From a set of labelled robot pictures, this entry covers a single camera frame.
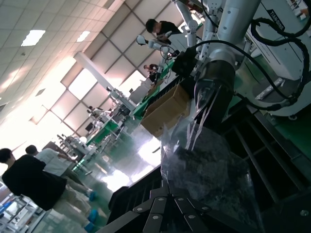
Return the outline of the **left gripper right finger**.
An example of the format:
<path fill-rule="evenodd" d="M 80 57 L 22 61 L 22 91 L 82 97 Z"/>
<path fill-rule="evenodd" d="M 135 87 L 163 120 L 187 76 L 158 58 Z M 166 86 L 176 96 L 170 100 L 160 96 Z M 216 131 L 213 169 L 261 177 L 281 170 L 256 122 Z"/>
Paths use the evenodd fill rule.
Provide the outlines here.
<path fill-rule="evenodd" d="M 185 196 L 172 196 L 170 229 L 177 233 L 209 233 L 205 217 L 211 207 Z"/>

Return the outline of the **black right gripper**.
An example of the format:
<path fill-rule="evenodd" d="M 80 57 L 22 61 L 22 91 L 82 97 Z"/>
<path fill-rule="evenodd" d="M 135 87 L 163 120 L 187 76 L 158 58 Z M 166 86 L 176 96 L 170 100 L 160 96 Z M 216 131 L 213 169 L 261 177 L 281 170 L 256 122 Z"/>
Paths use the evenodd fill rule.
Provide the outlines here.
<path fill-rule="evenodd" d="M 232 100 L 232 90 L 234 87 L 235 69 L 227 61 L 214 60 L 204 65 L 202 72 L 194 87 L 194 99 L 196 111 L 200 112 L 212 103 L 216 98 L 213 107 L 213 127 L 218 127 Z M 206 121 L 210 110 L 203 111 L 198 124 L 192 122 L 188 125 L 188 149 L 193 150 L 195 143 L 200 136 L 203 124 Z"/>

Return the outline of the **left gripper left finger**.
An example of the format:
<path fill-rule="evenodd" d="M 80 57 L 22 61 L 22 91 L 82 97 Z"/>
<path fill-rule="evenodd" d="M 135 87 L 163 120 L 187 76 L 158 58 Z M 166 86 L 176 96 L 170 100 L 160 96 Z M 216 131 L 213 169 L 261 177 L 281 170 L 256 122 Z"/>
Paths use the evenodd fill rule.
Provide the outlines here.
<path fill-rule="evenodd" d="M 149 199 L 132 211 L 110 222 L 99 233 L 159 233 L 164 218 L 167 198 Z"/>

